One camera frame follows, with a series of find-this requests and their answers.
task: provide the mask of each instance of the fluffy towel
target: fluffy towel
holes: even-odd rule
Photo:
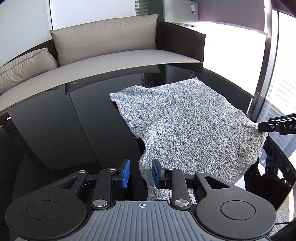
[[[144,88],[132,86],[110,94],[131,132],[145,143],[139,169],[148,200],[170,200],[155,188],[152,159],[185,174],[204,170],[236,183],[257,160],[267,133],[197,78]],[[195,203],[192,190],[191,202]]]

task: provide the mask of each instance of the crosshair symbol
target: crosshair symbol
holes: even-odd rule
[[[148,205],[146,205],[145,203],[141,203],[140,205],[138,205],[139,207],[141,208],[145,208],[145,207],[148,207]]]

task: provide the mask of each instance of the white wall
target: white wall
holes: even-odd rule
[[[135,0],[50,0],[54,30],[136,15]]]
[[[51,39],[48,0],[5,0],[0,4],[0,66]]]

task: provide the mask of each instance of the beige cushion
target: beige cushion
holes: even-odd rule
[[[100,55],[156,49],[158,15],[113,18],[49,31],[61,66]]]
[[[37,75],[55,69],[59,63],[47,48],[27,53],[0,68],[0,94]]]

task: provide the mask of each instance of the label sticker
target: label sticker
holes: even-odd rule
[[[191,4],[191,13],[192,14],[196,14],[196,11],[195,11],[195,4]]]

